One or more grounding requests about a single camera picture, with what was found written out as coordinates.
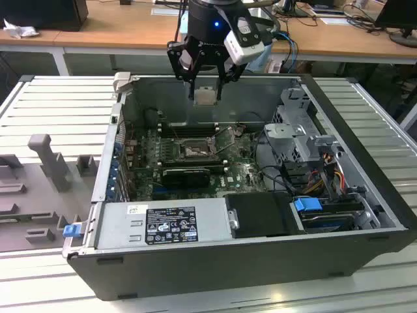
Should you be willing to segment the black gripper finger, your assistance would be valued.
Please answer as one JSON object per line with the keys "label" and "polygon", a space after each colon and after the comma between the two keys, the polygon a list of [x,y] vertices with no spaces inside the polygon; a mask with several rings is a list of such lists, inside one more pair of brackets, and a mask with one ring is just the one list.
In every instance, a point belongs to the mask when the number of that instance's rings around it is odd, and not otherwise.
{"label": "black gripper finger", "polygon": [[[194,98],[195,79],[203,64],[203,50],[198,40],[185,40],[184,42],[170,41],[167,43],[167,56],[176,79],[190,84],[188,98]],[[190,56],[190,64],[185,69],[181,63],[184,54]]]}
{"label": "black gripper finger", "polygon": [[244,72],[247,63],[243,65],[235,65],[226,70],[225,62],[229,58],[229,54],[226,49],[222,49],[217,54],[217,69],[218,69],[218,79],[216,82],[216,99],[222,99],[222,90],[225,84],[229,82],[237,82],[242,73]]}

